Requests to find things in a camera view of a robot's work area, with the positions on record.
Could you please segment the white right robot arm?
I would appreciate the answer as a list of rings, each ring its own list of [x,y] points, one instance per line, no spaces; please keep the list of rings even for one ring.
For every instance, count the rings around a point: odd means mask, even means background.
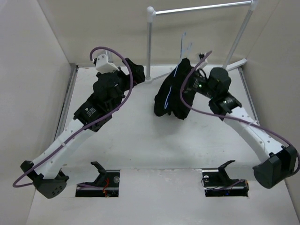
[[[209,98],[208,115],[220,118],[249,145],[260,160],[250,171],[261,186],[270,189],[300,170],[300,154],[285,138],[259,126],[229,92],[230,85],[228,72],[214,67],[209,76],[192,69],[182,86]]]

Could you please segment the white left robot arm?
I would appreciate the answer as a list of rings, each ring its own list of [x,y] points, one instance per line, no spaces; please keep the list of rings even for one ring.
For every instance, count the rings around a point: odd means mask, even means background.
[[[125,74],[120,67],[109,62],[105,55],[94,59],[97,81],[93,92],[76,110],[69,125],[56,140],[37,158],[25,160],[20,168],[32,181],[35,189],[47,199],[59,195],[71,184],[71,177],[63,171],[63,165],[77,149],[112,119],[120,109],[125,92],[145,81],[144,67],[125,58],[128,69]]]

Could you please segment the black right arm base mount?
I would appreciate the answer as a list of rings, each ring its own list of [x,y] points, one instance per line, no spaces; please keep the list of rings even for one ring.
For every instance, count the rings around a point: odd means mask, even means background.
[[[248,197],[249,185],[243,179],[231,179],[225,168],[235,160],[229,160],[216,168],[203,168],[201,185],[206,197]]]

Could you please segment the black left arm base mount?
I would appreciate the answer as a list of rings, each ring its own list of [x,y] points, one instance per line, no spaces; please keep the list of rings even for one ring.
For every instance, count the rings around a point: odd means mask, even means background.
[[[77,184],[75,197],[118,197],[120,170],[106,170],[97,161],[91,164],[96,167],[98,176],[92,182]]]

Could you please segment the black trousers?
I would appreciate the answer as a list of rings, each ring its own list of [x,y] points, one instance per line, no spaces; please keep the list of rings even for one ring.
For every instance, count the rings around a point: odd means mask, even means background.
[[[180,99],[180,88],[188,73],[192,70],[190,60],[184,58],[165,78],[154,98],[154,114],[161,117],[174,114],[180,120],[187,118],[190,109]]]

